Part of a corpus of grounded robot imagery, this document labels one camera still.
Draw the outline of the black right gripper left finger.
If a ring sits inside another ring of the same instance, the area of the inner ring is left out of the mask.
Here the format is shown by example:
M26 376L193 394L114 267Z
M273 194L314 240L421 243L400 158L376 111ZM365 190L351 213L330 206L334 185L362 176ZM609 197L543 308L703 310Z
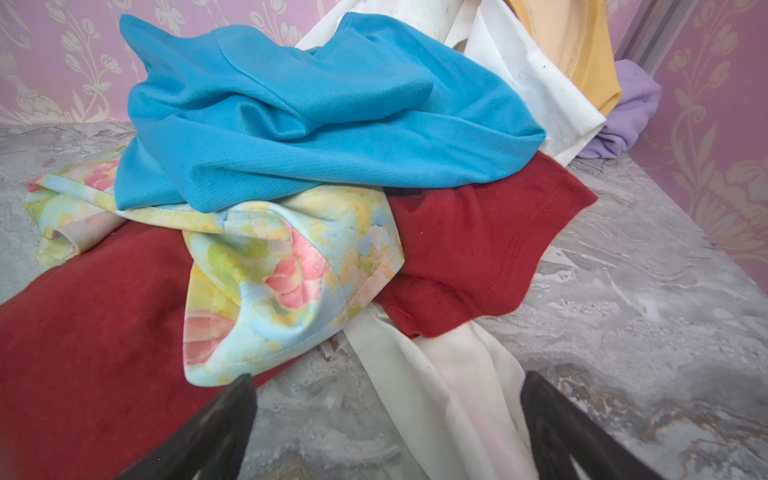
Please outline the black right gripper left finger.
M257 413L253 377L224 388L120 479L236 479Z

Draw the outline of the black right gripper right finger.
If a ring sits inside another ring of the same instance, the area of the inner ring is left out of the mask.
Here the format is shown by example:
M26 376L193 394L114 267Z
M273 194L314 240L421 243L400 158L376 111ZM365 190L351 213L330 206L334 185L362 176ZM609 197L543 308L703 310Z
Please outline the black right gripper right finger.
M520 400L541 479L661 479L539 373L526 373Z

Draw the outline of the mustard yellow cloth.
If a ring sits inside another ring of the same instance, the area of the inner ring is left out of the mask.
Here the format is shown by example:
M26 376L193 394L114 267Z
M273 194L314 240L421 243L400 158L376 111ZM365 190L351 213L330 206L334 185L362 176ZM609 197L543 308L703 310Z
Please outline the mustard yellow cloth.
M509 0L509 8L544 54L607 116L622 89L604 0Z

